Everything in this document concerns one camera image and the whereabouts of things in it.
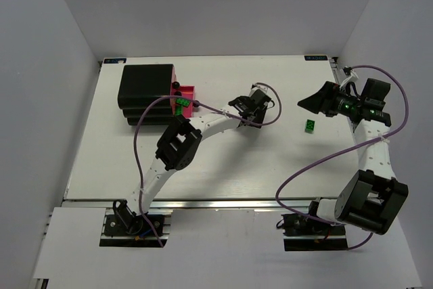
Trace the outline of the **green upturned lego brick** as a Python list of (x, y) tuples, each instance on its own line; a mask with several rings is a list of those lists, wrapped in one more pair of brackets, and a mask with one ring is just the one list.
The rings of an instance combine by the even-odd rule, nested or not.
[(307, 119), (304, 126), (304, 131), (306, 133), (314, 133), (315, 131), (315, 121), (311, 119)]

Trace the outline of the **long green lego brick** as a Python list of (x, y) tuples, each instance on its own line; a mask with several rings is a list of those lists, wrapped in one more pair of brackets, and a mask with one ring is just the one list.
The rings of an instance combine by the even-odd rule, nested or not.
[(183, 115), (184, 109), (188, 108), (190, 105), (190, 101), (188, 99), (177, 98), (175, 100), (175, 111), (174, 115)]

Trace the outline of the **black pink drawer cabinet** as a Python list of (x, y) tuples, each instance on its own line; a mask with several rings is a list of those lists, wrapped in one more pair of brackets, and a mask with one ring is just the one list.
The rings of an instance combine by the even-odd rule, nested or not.
[[(175, 85), (182, 85), (175, 74), (173, 64), (126, 65), (123, 68), (118, 91), (118, 107), (128, 125), (135, 126), (150, 104), (167, 95), (172, 95)], [(167, 125), (173, 109), (170, 99), (158, 102), (146, 114), (143, 125)]]

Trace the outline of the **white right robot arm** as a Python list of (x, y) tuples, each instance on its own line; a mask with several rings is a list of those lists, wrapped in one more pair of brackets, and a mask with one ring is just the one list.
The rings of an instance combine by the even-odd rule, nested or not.
[(309, 208), (312, 216), (379, 235), (384, 235), (392, 225), (409, 189), (397, 181), (390, 163), (386, 136), (391, 119), (383, 111), (389, 91), (389, 83), (368, 79), (360, 96), (353, 96), (328, 81), (318, 92), (298, 102), (298, 106), (314, 114), (348, 117), (358, 145), (357, 172), (336, 199), (314, 201)]

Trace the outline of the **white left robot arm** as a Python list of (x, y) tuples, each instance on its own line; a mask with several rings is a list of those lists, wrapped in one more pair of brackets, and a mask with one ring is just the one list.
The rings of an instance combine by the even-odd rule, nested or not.
[(181, 114), (174, 116), (156, 144), (156, 152), (149, 169), (143, 171), (137, 140), (140, 126), (149, 112), (146, 109), (133, 136), (139, 185), (127, 199), (113, 202), (114, 216), (119, 226), (133, 236), (142, 234), (147, 229), (155, 229), (147, 217), (151, 203), (172, 175), (191, 164), (200, 143), (205, 139), (242, 126), (260, 128), (274, 123), (276, 120), (267, 123), (264, 121), (269, 103), (272, 102), (267, 94), (270, 88), (264, 83), (255, 83), (248, 95), (239, 96), (222, 108), (213, 108), (191, 100), (193, 105), (201, 106), (209, 113), (192, 118)]

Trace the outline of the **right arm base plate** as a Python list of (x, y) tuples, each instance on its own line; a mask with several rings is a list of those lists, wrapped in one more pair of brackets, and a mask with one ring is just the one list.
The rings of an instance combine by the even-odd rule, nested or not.
[(348, 249), (346, 230), (297, 214), (284, 214), (276, 223), (283, 231), (286, 252), (342, 251)]

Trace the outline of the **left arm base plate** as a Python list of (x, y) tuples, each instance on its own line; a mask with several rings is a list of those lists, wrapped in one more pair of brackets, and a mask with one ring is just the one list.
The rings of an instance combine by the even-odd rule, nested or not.
[(142, 218), (127, 229), (125, 224), (117, 217), (112, 209), (107, 209), (103, 220), (100, 247), (110, 248), (162, 248), (170, 233), (171, 215), (167, 212), (150, 213), (147, 218), (152, 222), (159, 238), (157, 238)]

